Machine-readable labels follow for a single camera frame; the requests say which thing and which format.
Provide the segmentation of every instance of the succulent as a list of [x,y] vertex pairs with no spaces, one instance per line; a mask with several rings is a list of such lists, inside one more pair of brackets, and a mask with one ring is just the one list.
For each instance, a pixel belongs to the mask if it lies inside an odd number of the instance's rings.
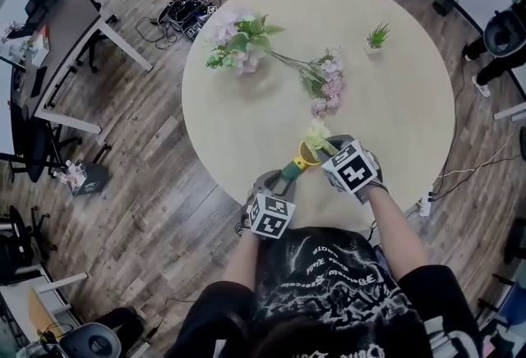
[[389,33],[389,24],[383,24],[382,22],[372,31],[367,37],[367,41],[372,48],[380,48],[383,43],[387,40]]

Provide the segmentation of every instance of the white sneaker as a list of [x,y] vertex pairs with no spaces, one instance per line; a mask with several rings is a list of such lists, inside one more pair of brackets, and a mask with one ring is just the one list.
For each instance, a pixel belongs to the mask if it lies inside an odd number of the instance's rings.
[[477,90],[480,91],[480,93],[482,94],[482,96],[484,98],[488,98],[490,95],[491,95],[491,91],[490,89],[487,87],[487,85],[479,85],[477,83],[477,76],[472,76],[471,77],[471,81],[473,82],[473,84],[477,87]]

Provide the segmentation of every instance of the white box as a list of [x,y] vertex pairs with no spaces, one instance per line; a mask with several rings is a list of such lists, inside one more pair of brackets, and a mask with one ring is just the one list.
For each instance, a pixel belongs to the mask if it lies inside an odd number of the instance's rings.
[[262,236],[280,238],[295,209],[295,204],[256,193],[254,202],[247,211],[250,217],[250,230]]
[[33,64],[36,67],[40,67],[40,65],[42,65],[44,59],[49,53],[48,37],[46,37],[45,35],[39,35],[33,43],[33,48],[31,49],[31,51],[33,53]]
[[350,195],[378,176],[378,172],[363,152],[358,140],[353,140],[350,145],[325,161],[321,169],[332,186]]

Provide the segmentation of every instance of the white desk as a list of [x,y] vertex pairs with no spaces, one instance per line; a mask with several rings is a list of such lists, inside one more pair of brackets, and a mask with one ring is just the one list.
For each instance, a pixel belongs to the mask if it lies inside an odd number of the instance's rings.
[[[35,326],[30,321],[29,309],[27,305],[27,293],[30,287],[42,286],[46,283],[52,282],[46,272],[40,267],[37,267],[42,276],[33,278],[28,281],[19,283],[13,283],[5,287],[0,287],[0,295],[2,295],[7,307],[11,311],[11,314],[15,318],[16,323],[20,327],[21,331],[25,334],[25,337],[30,342],[39,340],[39,336],[35,330]],[[55,293],[55,291],[43,292],[39,295],[45,307],[49,310],[56,310],[60,307],[66,307],[68,303],[62,300],[62,298]],[[70,324],[73,328],[81,325],[73,314],[69,311],[63,311],[55,316],[57,321],[60,323]]]
[[11,73],[12,66],[0,61],[0,152],[15,154],[11,128]]

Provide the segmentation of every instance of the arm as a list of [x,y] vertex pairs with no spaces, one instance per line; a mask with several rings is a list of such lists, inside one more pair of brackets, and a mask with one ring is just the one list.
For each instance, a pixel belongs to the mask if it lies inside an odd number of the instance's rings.
[[425,266],[427,254],[418,236],[390,194],[378,186],[366,186],[380,233],[382,250],[396,282],[416,268]]
[[239,283],[254,292],[259,245],[256,234],[248,230],[243,231],[221,280]]

